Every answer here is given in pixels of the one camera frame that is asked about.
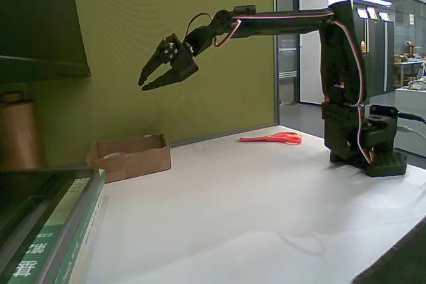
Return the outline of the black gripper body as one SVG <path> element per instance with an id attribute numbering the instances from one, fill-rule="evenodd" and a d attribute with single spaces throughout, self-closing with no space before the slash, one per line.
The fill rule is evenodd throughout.
<path id="1" fill-rule="evenodd" d="M 169 71 L 164 74 L 166 83 L 182 82 L 198 71 L 191 46 L 181 42 L 175 33 L 167 36 L 164 42 L 166 64 L 170 64 Z"/>

